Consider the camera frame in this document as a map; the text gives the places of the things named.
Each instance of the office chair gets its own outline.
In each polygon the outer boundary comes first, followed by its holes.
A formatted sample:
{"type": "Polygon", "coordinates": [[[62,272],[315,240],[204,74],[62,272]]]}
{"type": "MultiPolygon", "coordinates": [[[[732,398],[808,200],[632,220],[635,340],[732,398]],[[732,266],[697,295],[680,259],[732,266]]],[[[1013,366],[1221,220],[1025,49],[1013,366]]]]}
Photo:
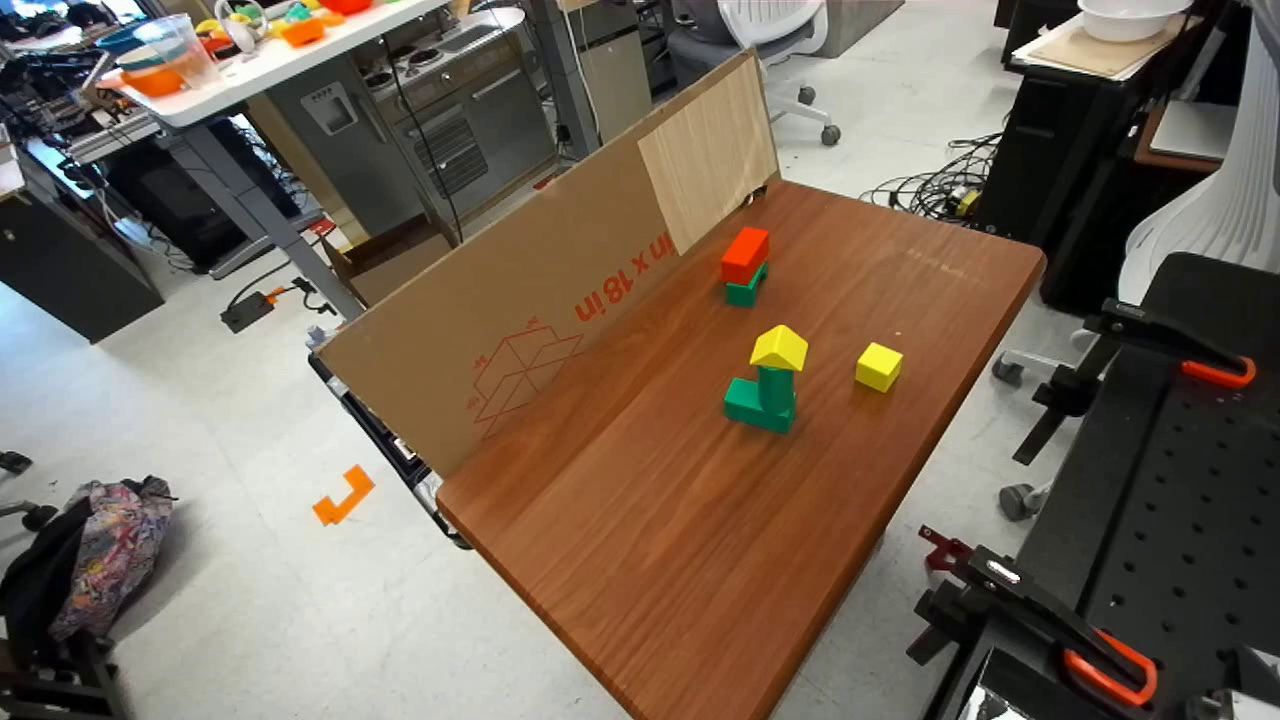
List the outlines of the office chair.
{"type": "Polygon", "coordinates": [[[1280,0],[1254,5],[1248,63],[1226,166],[1130,232],[1120,300],[1140,300],[1171,252],[1280,272],[1280,0]]]}
{"type": "MultiPolygon", "coordinates": [[[[674,27],[668,49],[680,80],[723,63],[738,49],[756,49],[760,74],[787,57],[814,57],[829,39],[829,0],[677,0],[692,27],[674,27]]],[[[770,121],[805,116],[820,125],[820,143],[839,143],[839,125],[814,107],[815,88],[800,83],[798,100],[770,95],[770,121]]]]}

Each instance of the wooden table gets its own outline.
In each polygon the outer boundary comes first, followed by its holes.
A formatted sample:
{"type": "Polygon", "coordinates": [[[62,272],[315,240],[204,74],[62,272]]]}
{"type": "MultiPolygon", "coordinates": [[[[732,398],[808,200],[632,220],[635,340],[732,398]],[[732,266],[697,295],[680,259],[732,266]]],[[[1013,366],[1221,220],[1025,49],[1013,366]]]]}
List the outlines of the wooden table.
{"type": "Polygon", "coordinates": [[[778,184],[482,445],[442,503],[635,718],[760,718],[787,689],[935,437],[1029,295],[1040,252],[778,184]],[[717,255],[772,232],[752,312],[717,255]],[[723,420],[752,340],[814,340],[800,425],[723,420]],[[869,340],[907,355],[854,389],[869,340]]]}

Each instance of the table leg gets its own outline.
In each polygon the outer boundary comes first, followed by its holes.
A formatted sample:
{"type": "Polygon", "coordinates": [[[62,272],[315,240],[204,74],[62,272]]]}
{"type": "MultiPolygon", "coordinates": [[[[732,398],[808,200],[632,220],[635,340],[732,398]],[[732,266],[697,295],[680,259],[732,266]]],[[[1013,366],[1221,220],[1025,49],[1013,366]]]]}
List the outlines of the table leg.
{"type": "Polygon", "coordinates": [[[232,153],[210,131],[210,125],[193,125],[182,131],[164,131],[164,147],[171,162],[211,198],[221,211],[247,238],[247,247],[232,255],[247,255],[257,247],[278,243],[311,283],[329,295],[329,305],[356,319],[363,305],[334,277],[334,269],[307,247],[297,220],[287,220],[272,198],[232,162],[232,153]]]}

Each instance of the green block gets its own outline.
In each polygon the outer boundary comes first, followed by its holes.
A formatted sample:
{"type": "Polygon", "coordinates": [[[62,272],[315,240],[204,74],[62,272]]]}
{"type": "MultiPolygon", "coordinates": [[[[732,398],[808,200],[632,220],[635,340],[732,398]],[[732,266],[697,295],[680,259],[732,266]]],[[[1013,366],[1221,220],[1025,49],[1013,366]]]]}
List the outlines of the green block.
{"type": "Polygon", "coordinates": [[[738,375],[723,389],[723,417],[738,425],[752,425],[763,433],[787,433],[798,425],[798,414],[763,414],[760,386],[738,375]]]}
{"type": "Polygon", "coordinates": [[[760,367],[760,406],[772,417],[798,417],[798,371],[760,367]]]}
{"type": "Polygon", "coordinates": [[[760,288],[763,288],[763,280],[770,280],[770,266],[760,266],[748,283],[723,283],[723,300],[730,300],[732,307],[752,307],[756,295],[760,295],[760,288]]]}

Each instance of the orange object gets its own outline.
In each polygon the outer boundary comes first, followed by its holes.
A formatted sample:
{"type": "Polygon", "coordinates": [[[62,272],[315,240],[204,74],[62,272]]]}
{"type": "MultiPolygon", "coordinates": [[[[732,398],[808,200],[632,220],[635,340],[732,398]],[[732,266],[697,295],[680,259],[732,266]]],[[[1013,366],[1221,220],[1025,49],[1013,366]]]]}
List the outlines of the orange object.
{"type": "Polygon", "coordinates": [[[1104,675],[1095,663],[1089,663],[1084,656],[1075,656],[1073,649],[1064,649],[1064,663],[1067,671],[1104,693],[1107,701],[1125,706],[1125,707],[1145,707],[1151,706],[1157,689],[1159,689],[1159,670],[1151,656],[1138,652],[1131,645],[1125,645],[1112,634],[1095,634],[1125,663],[1131,663],[1138,671],[1145,671],[1140,689],[1120,685],[1117,675],[1104,675]]]}
{"type": "Polygon", "coordinates": [[[185,74],[171,63],[156,63],[156,70],[139,70],[139,74],[124,74],[124,83],[139,88],[143,95],[171,95],[185,88],[185,74]]]}
{"type": "Polygon", "coordinates": [[[325,26],[321,19],[284,26],[280,35],[287,49],[307,49],[325,35],[325,26]]]}
{"type": "Polygon", "coordinates": [[[763,266],[763,255],[770,255],[770,232],[752,225],[740,227],[722,255],[722,280],[748,283],[763,266]]]}
{"type": "Polygon", "coordinates": [[[356,15],[356,12],[368,12],[372,0],[325,0],[325,8],[341,12],[341,15],[356,15]]]}
{"type": "Polygon", "coordinates": [[[311,511],[321,515],[321,523],[341,523],[341,519],[348,519],[352,507],[372,494],[372,478],[368,478],[359,465],[352,465],[352,470],[345,472],[345,481],[352,483],[352,494],[348,494],[341,503],[329,500],[329,495],[321,495],[321,500],[311,503],[311,511]]]}
{"type": "Polygon", "coordinates": [[[1197,359],[1186,359],[1181,371],[1193,375],[1197,386],[1240,393],[1257,381],[1257,359],[1254,355],[1240,355],[1240,359],[1244,359],[1240,375],[1212,366],[1197,366],[1197,359]]]}

